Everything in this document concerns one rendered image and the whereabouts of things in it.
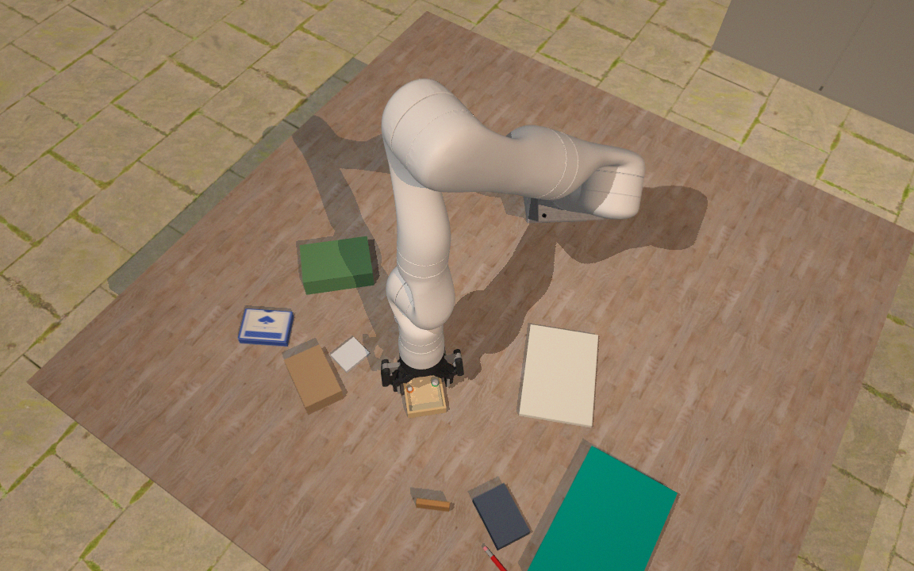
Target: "dark gray notebook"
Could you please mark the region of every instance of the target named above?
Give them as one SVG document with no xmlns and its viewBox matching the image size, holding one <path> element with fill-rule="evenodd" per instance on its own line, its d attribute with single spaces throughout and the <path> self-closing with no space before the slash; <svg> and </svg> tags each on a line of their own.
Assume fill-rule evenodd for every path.
<svg viewBox="0 0 914 571">
<path fill-rule="evenodd" d="M 486 531 L 489 532 L 489 537 L 493 539 L 497 550 L 530 534 L 531 529 L 527 527 L 527 521 L 524 521 L 506 484 L 497 485 L 489 492 L 475 496 L 471 501 L 474 503 L 474 509 L 478 510 L 478 515 L 482 517 L 482 523 L 486 525 Z"/>
</svg>

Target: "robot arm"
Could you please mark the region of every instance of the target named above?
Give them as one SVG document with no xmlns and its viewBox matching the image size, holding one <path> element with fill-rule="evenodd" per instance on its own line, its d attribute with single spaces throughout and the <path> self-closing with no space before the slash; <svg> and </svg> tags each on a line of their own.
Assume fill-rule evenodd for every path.
<svg viewBox="0 0 914 571">
<path fill-rule="evenodd" d="M 534 125 L 503 137 L 431 79 L 397 90 L 382 128 L 397 209 L 397 267 L 387 278 L 387 299 L 401 360 L 413 368 L 443 357 L 443 324 L 455 303 L 441 192 L 515 194 L 606 218 L 639 209 L 644 160 L 637 153 Z"/>
</svg>

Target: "dark green block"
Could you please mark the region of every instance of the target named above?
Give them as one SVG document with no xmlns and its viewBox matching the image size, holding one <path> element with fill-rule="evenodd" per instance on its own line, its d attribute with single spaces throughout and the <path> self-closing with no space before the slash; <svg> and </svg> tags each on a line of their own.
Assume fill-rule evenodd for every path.
<svg viewBox="0 0 914 571">
<path fill-rule="evenodd" d="M 644 571 L 677 495 L 592 447 L 529 571 Z"/>
<path fill-rule="evenodd" d="M 376 283 L 369 238 L 348 238 L 298 246 L 298 266 L 305 293 L 336 292 Z"/>
</svg>

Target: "red pencil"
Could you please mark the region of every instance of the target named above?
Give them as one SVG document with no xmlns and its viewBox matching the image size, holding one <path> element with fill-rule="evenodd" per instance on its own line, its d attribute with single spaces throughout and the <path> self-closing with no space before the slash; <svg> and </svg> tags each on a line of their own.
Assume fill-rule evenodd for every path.
<svg viewBox="0 0 914 571">
<path fill-rule="evenodd" d="M 486 544 L 482 543 L 482 549 L 486 550 L 486 555 L 493 558 L 493 563 L 496 564 L 500 571 L 507 571 L 507 568 L 500 563 L 500 560 L 496 559 L 496 556 L 493 555 L 493 552 L 490 552 L 489 548 L 486 548 Z"/>
</svg>

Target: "cabinet door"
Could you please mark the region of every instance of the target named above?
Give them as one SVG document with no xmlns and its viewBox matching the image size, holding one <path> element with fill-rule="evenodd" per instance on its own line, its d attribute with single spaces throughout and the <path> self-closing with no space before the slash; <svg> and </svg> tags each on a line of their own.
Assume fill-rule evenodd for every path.
<svg viewBox="0 0 914 571">
<path fill-rule="evenodd" d="M 714 50 L 819 93 L 873 0 L 732 0 Z"/>
<path fill-rule="evenodd" d="M 914 0 L 874 0 L 823 90 L 914 133 Z"/>
</svg>

